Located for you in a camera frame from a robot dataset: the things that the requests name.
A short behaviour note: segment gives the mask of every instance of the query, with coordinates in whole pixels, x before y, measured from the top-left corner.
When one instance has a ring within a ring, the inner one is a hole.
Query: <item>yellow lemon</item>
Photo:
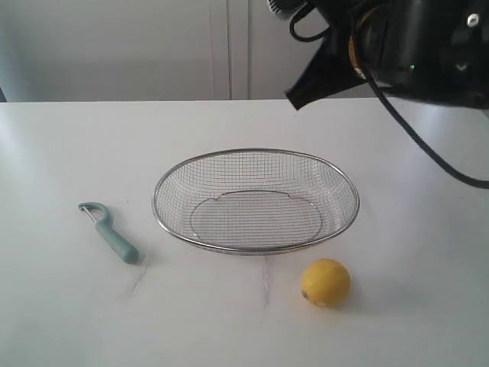
[[[320,307],[335,306],[350,290],[350,274],[332,258],[313,262],[303,272],[300,287],[304,298]]]

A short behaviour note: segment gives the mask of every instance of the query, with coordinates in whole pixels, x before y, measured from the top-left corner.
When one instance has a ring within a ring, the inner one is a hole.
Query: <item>metal strainer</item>
[[[158,182],[153,212],[170,234],[234,255],[290,252],[330,239],[358,214],[336,166],[295,151],[239,149],[184,161]]]

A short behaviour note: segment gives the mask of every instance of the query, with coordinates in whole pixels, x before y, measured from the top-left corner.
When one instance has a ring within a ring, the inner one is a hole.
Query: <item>black cable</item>
[[[305,4],[296,14],[293,15],[293,17],[290,19],[289,23],[289,32],[290,35],[299,42],[307,43],[307,42],[314,42],[317,40],[320,40],[326,35],[326,32],[328,31],[327,29],[324,30],[321,33],[316,34],[315,36],[311,37],[303,37],[299,36],[296,32],[296,24],[302,21],[312,10],[314,10],[314,5],[311,5],[310,3]]]
[[[387,97],[381,91],[379,86],[375,83],[375,80],[367,69],[364,66],[363,57],[360,53],[360,49],[357,45],[357,40],[355,38],[356,33],[356,22],[353,17],[351,17],[351,40],[353,41],[353,48],[355,50],[355,55],[357,57],[358,68],[364,74],[365,79],[368,82],[368,85],[374,91],[375,96],[381,101],[382,105],[386,108],[386,110],[390,113],[390,115],[399,123],[399,125],[404,129],[404,131],[414,140],[416,144],[431,158],[433,159],[447,174],[454,177],[456,180],[463,182],[472,187],[476,187],[478,189],[489,189],[489,181],[486,180],[478,180],[476,178],[467,176],[460,171],[457,171],[452,167],[447,161],[445,161],[442,157],[438,155],[410,126],[410,124],[404,119],[403,116],[392,106]]]

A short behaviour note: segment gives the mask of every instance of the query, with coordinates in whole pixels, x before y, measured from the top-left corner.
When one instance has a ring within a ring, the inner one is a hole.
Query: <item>basket rim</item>
[[[351,215],[351,218],[344,224],[341,228],[337,229],[334,232],[331,232],[327,235],[324,235],[322,237],[319,237],[315,240],[312,241],[305,241],[305,242],[299,242],[299,243],[294,243],[292,245],[282,245],[282,246],[276,246],[273,249],[266,248],[263,246],[232,246],[232,247],[227,247],[225,245],[216,245],[208,242],[202,242],[198,241],[195,239],[191,239],[188,237],[185,237],[184,235],[181,235],[175,231],[173,231],[170,227],[168,227],[164,221],[161,219],[160,214],[157,211],[157,194],[163,185],[164,181],[176,170],[179,168],[192,163],[194,161],[199,161],[201,159],[205,158],[211,158],[219,155],[224,155],[224,154],[234,154],[234,153],[246,153],[246,152],[257,152],[257,153],[278,153],[278,154],[287,154],[287,155],[295,155],[297,157],[303,157],[303,158],[309,158],[313,159],[314,161],[318,161],[320,163],[326,164],[327,166],[331,167],[333,170],[335,170],[340,176],[343,177],[343,179],[348,183],[350,186],[351,192],[353,193],[353,196],[355,197],[355,202],[356,202],[356,207]],[[328,239],[332,239],[336,237],[337,235],[340,235],[343,233],[346,229],[348,229],[353,222],[356,220],[358,216],[358,212],[360,210],[360,196],[358,194],[358,190],[353,184],[353,182],[350,180],[350,178],[337,166],[335,166],[333,163],[330,161],[327,161],[326,159],[317,157],[315,155],[307,154],[307,153],[301,153],[298,151],[289,151],[285,149],[274,149],[274,148],[238,148],[238,149],[228,149],[228,150],[223,150],[223,151],[213,151],[210,153],[206,154],[201,154],[197,155],[195,157],[186,159],[185,161],[180,162],[179,164],[173,166],[171,169],[169,169],[163,176],[158,180],[158,183],[156,187],[154,188],[153,196],[151,198],[151,207],[153,210],[153,215],[155,219],[158,221],[161,227],[163,229],[170,233],[172,236],[182,239],[185,242],[190,243],[191,245],[194,245],[195,247],[198,248],[203,248],[205,250],[209,251],[214,251],[214,252],[221,252],[225,254],[230,254],[230,255],[256,255],[256,256],[263,256],[263,255],[279,255],[287,252],[293,252],[293,251],[298,251],[304,248],[308,248],[314,245],[319,244],[320,242],[326,241]]]

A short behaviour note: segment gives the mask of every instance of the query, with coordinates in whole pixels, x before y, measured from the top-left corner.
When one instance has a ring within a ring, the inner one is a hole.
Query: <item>white tabletop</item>
[[[396,102],[466,174],[489,178],[478,111]],[[345,233],[268,259],[168,235],[151,194],[173,165],[226,148],[318,155],[353,180]],[[286,101],[0,106],[0,365],[489,365],[489,192],[441,171],[374,99],[295,112]],[[99,201],[149,263],[124,264],[77,209]],[[353,288],[337,310],[300,274],[336,258]]]

